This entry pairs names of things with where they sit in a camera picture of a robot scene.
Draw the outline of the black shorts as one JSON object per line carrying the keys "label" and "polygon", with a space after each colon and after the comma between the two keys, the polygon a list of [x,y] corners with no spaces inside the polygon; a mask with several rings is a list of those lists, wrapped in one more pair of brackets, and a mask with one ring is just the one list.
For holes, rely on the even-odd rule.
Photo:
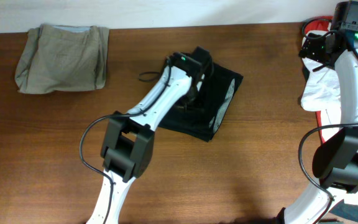
{"label": "black shorts", "polygon": [[212,140],[244,77],[216,63],[207,68],[205,76],[196,99],[188,105],[176,102],[160,122],[160,128],[205,142]]}

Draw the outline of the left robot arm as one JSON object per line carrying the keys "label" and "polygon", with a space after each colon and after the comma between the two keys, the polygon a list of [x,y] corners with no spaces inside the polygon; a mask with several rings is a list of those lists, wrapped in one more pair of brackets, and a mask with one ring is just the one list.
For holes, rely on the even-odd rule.
{"label": "left robot arm", "polygon": [[117,223],[126,195],[150,164],[155,130],[178,100],[195,100],[202,83],[214,71],[210,53],[197,47],[190,54],[166,58],[158,82],[132,109],[103,116],[107,120],[101,148],[103,183],[88,223]]}

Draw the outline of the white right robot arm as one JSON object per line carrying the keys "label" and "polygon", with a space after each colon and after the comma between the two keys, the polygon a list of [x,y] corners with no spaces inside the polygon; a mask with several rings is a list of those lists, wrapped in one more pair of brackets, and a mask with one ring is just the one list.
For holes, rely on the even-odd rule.
{"label": "white right robot arm", "polygon": [[358,1],[339,2],[329,30],[305,34],[299,56],[336,72],[341,115],[336,133],[314,154],[309,186],[276,223],[318,223],[340,202],[358,205]]}

